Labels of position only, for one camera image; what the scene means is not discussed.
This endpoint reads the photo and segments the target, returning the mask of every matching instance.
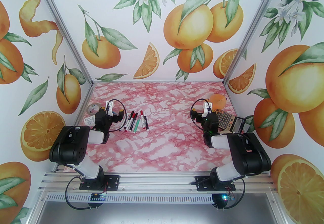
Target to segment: calculator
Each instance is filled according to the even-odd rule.
[[[218,127],[235,133],[242,133],[245,119],[237,117],[223,110],[216,110],[218,116]]]

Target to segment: orange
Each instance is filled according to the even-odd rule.
[[[307,134],[324,147],[324,102],[310,111],[299,113],[299,119]]]
[[[56,101],[62,112],[65,114],[74,113],[81,100],[81,88],[75,76],[67,74],[64,78],[64,92],[59,87],[56,90]]]
[[[242,75],[230,80],[228,82],[229,89],[235,94],[241,94],[246,91],[252,83],[256,66],[257,64],[254,63]]]
[[[8,13],[0,1],[0,39],[2,39],[9,31],[9,16]]]
[[[193,49],[190,50],[182,50],[178,56],[178,66],[181,70],[187,73],[196,73],[199,71],[204,70],[207,68],[210,63],[213,60],[213,50],[211,47],[209,47],[207,44],[202,44],[201,45],[202,50],[204,51],[205,54],[205,63],[204,66],[202,67],[199,60],[196,61],[195,65],[190,69],[190,60],[191,60],[191,55],[193,52]]]
[[[240,5],[237,7],[236,15],[233,20],[226,26],[226,5],[222,7],[222,3],[213,6],[210,11],[213,14],[214,25],[207,40],[211,42],[222,42],[230,39],[240,29],[243,22],[243,10]]]
[[[17,47],[6,39],[0,39],[0,51],[16,70],[15,72],[8,69],[0,63],[0,70],[3,78],[0,78],[0,84],[10,84],[20,78],[24,70],[24,62]]]
[[[293,154],[283,154],[278,156],[271,165],[271,178],[273,180],[273,183],[277,186],[278,182],[278,176],[282,168],[290,161],[293,161],[295,159],[303,159],[300,156],[293,155]]]
[[[177,49],[193,49],[201,45],[213,28],[213,15],[208,6],[201,5],[193,10],[180,24],[183,6],[175,7],[164,22],[164,37],[168,44]]]
[[[160,64],[159,53],[152,43],[148,44],[144,59],[136,73],[134,79],[143,79],[153,75]]]
[[[208,101],[213,103],[212,110],[223,109],[226,105],[226,97],[221,94],[212,94]]]
[[[324,223],[324,177],[313,164],[288,162],[279,173],[278,194],[295,223]]]
[[[259,138],[274,149],[281,149],[287,146],[295,134],[295,120],[291,113],[287,115],[286,122],[279,136],[274,140],[269,140],[273,126],[267,128],[260,128],[264,120],[272,114],[278,107],[273,103],[271,98],[261,100],[254,109],[253,121],[255,130]]]
[[[306,112],[324,101],[324,64],[298,64],[279,76],[309,46],[290,46],[271,61],[265,84],[273,102],[282,110],[291,113]]]
[[[61,115],[53,111],[35,114],[21,130],[21,148],[32,161],[49,158],[49,152],[60,131],[65,126]]]
[[[82,52],[85,58],[94,66],[98,68],[113,68],[120,62],[120,51],[118,47],[111,44],[105,37],[97,36],[98,56],[90,49],[86,40],[82,43]]]
[[[11,177],[19,177],[24,181],[4,192],[16,202],[17,206],[0,209],[1,224],[10,224],[14,220],[23,207],[30,189],[31,176],[24,164],[8,162],[0,165],[0,180]]]
[[[229,66],[231,65],[237,49],[231,49],[220,55],[214,63],[213,73],[216,77],[223,79]]]

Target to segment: green marker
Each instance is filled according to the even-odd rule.
[[[139,123],[140,123],[140,118],[138,118],[138,120],[136,122],[136,125],[135,125],[134,132],[133,133],[136,133],[136,130],[137,130],[137,127],[138,127],[138,124]]]

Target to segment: black cable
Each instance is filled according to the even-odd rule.
[[[244,194],[245,194],[245,182],[244,182],[243,178],[241,178],[241,180],[242,180],[242,182],[243,182],[243,192],[242,192],[241,197],[237,200],[236,203],[232,204],[231,206],[224,207],[224,208],[223,208],[224,210],[234,208],[234,207],[235,207],[237,204],[239,204],[240,201],[243,199],[243,196],[244,196]]]
[[[66,186],[66,188],[65,188],[65,201],[66,201],[66,203],[68,204],[68,206],[70,206],[72,209],[75,209],[75,210],[88,210],[88,209],[92,209],[92,207],[84,207],[84,208],[74,207],[74,206],[71,205],[71,203],[69,203],[69,201],[67,200],[67,189],[68,189],[70,183],[71,183],[74,179],[76,179],[76,178],[80,179],[80,181],[81,181],[81,178],[80,178],[80,177],[75,176],[75,177],[73,177],[73,178],[69,181],[69,183],[67,184],[67,186]]]
[[[124,104],[123,104],[121,101],[119,101],[119,100],[117,100],[117,99],[111,99],[111,100],[109,101],[109,103],[110,103],[111,101],[117,101],[117,102],[119,102],[119,103],[123,106],[123,108],[124,108],[124,112],[125,112],[125,121],[124,121],[124,124],[123,124],[119,129],[115,129],[115,130],[110,130],[110,131],[109,131],[109,132],[114,132],[114,131],[121,130],[121,129],[125,126],[125,124],[126,124],[126,122],[127,122],[127,113],[126,113],[126,108],[125,108]]]
[[[195,102],[192,104],[192,106],[191,106],[191,109],[190,109],[190,119],[192,120],[193,124],[194,124],[198,129],[201,129],[203,132],[209,133],[209,131],[206,131],[206,130],[204,130],[203,128],[200,128],[200,127],[195,123],[195,121],[193,120],[192,115],[191,115],[191,111],[192,111],[193,107],[194,107],[195,104],[196,104],[197,102],[199,102],[200,100],[204,100],[204,101],[206,101],[206,103],[208,104],[209,109],[212,110],[212,109],[210,108],[210,106],[209,106],[209,102],[208,102],[206,99],[204,99],[204,98],[200,98],[200,99],[198,99],[197,101],[195,101]]]

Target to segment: wall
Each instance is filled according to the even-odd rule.
[[[323,0],[272,0],[227,86],[292,223],[324,220],[323,18]]]
[[[94,80],[220,81],[261,0],[54,1]]]
[[[45,0],[37,7],[38,1],[0,0],[1,224],[27,219],[44,172],[53,169],[49,149],[60,129],[74,123],[89,88],[65,40],[60,44]],[[66,77],[64,61],[71,69]]]

